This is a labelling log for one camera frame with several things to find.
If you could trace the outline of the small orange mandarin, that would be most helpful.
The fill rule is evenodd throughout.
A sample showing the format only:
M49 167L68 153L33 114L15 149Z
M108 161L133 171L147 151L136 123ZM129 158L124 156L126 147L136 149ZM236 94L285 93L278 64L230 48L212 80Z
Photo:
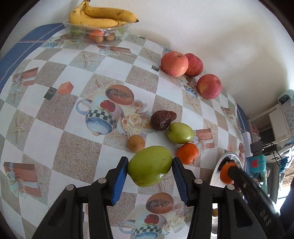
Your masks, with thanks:
M229 168L236 167L236 166L237 165L234 162L228 162L225 165L223 165L223 167L221 168L221 171L220 171L220 180L224 184L228 185L228 184L232 184L233 183L233 180L228 175L228 170L229 170Z

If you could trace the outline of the large orange mandarin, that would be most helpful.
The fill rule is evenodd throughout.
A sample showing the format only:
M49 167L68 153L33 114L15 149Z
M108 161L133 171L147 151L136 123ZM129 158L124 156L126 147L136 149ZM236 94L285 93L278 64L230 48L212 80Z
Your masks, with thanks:
M193 161L198 158L198 155L199 150L193 143L186 143L182 145L176 153L176 156L185 165L193 163Z

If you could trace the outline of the green jujube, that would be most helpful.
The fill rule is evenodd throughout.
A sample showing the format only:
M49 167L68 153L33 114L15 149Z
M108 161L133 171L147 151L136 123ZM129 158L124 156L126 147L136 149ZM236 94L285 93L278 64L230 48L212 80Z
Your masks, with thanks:
M139 187L160 182L172 165L172 153L162 146L150 146L136 153L128 164L128 174Z
M194 139L195 132L189 125L182 122L175 122L168 127L166 135L173 143L185 144Z

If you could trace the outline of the small brown kiwi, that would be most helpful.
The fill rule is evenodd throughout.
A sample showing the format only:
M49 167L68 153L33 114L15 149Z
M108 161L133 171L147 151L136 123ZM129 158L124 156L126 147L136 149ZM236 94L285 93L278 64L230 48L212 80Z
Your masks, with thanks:
M145 148L145 140L140 135L133 135L127 141L128 149L133 153L138 153Z

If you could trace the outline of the teal toy box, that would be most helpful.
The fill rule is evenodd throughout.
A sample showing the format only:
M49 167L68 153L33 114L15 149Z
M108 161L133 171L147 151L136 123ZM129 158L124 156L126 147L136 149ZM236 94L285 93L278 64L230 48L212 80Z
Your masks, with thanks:
M251 174L259 174L266 169L266 158L264 154L250 157L249 162Z

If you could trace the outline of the round metal plate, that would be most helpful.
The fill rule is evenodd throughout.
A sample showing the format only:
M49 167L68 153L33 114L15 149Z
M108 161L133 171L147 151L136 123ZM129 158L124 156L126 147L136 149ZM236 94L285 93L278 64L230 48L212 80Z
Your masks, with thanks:
M218 160L215 166L215 169L212 173L211 180L210 180L211 186L215 186L219 188L224 188L226 186L226 184L224 184L220 180L220 171L223 165L225 165L228 162L234 162L239 168L243 169L243 166L238 158L238 155L236 155L236 153L234 152L225 151L225 153ZM213 209L216 209L217 207L218 207L217 203L213 203ZM212 216L212 227L211 227L210 238L217 238L217 229L218 229L218 216L217 217Z

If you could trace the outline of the black power adapter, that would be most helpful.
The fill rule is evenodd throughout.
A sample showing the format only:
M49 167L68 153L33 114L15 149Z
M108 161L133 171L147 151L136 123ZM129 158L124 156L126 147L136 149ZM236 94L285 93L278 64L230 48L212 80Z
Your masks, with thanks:
M254 142L250 144L250 150L252 153L261 152L264 150L263 143L261 141Z

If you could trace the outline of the white power strip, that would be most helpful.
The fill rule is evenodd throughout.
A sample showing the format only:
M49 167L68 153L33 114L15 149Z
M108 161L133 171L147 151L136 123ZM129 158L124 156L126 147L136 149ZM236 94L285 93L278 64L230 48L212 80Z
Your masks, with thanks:
M250 148L250 145L252 143L251 135L248 131L246 131L246 132L242 133L242 136L243 136L243 141L244 141L245 156L251 157L252 156L252 152L251 152L251 148Z

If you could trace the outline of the right red apple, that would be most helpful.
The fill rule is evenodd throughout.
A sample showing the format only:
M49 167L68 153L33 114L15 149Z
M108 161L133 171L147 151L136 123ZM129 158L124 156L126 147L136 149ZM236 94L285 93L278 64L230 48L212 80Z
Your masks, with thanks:
M206 74L199 78L196 85L198 93L207 100L215 99L222 91L222 83L213 74Z

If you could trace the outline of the patterned checkered tablecloth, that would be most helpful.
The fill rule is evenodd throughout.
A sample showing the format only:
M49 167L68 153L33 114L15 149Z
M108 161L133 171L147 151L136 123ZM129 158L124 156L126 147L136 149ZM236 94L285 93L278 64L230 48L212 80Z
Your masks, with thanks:
M68 184L91 184L131 158L130 136L176 154L150 125L156 111L193 129L199 156L187 168L196 177L209 181L225 151L244 162L233 97L198 97L195 79L160 69L166 52L131 33L78 41L58 23L31 31L1 59L1 213L16 238L33 236Z

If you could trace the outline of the middle dark red apple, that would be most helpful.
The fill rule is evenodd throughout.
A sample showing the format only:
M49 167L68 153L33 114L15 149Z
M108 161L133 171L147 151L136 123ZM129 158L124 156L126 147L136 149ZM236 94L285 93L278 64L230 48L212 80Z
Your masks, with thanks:
M188 59L188 69L185 74L190 77L200 75L203 71L203 62L192 53L186 53L185 56Z

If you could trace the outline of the left pale red apple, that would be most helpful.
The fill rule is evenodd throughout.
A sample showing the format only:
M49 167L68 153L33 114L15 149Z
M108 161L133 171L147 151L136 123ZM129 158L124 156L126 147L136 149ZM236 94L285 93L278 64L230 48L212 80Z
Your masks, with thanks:
M184 75L188 69L187 57L179 52L170 51L162 56L160 66L166 74L173 77Z

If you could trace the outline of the clear plastic fruit tray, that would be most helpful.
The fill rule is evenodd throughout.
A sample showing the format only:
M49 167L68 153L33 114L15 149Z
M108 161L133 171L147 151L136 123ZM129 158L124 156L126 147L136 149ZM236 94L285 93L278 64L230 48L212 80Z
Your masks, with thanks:
M72 24L64 21L63 25L68 39L79 40L84 42L102 43L121 39L131 23L121 22L113 28L97 28L86 25Z

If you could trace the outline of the upper yellow banana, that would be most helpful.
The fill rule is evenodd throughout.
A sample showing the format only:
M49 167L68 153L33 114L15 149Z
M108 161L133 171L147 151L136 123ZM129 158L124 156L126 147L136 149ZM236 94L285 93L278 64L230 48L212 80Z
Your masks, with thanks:
M87 15L94 18L107 18L128 23L139 22L137 16L131 11L119 8L92 7L88 1L85 3L84 11Z

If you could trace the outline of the yellow banana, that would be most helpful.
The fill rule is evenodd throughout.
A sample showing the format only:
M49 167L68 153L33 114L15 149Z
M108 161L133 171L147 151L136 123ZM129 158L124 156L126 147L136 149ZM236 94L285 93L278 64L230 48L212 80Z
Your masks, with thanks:
M127 22L113 20L108 18L94 18L88 16L84 8L86 7L88 1L83 1L78 7L76 7L69 14L69 22L71 24L84 25L96 28L113 28L127 24Z
M87 15L94 18L107 18L128 23L139 22L137 16L131 11L119 8L92 7L88 1L85 3L84 11Z

